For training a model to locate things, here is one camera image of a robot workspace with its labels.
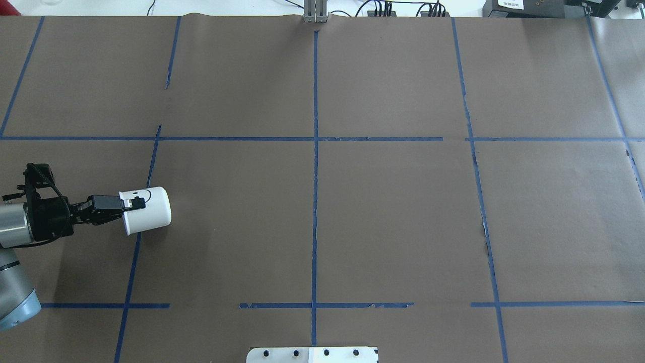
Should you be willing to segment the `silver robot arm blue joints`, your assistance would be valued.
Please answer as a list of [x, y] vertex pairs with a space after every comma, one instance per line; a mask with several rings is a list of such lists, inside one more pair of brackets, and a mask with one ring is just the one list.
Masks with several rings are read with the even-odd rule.
[[1, 208], [1, 330], [7, 331], [33, 318], [41, 303], [14, 248], [33, 242], [26, 206]]

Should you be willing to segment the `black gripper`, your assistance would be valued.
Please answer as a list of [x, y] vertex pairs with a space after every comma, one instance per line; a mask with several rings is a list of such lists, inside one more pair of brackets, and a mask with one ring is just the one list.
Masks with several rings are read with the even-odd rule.
[[74, 234], [74, 225], [101, 225], [122, 217], [123, 211], [145, 209], [146, 200], [136, 196], [91, 195], [84, 202], [70, 204], [67, 197], [26, 200], [26, 214], [34, 241], [52, 241]]

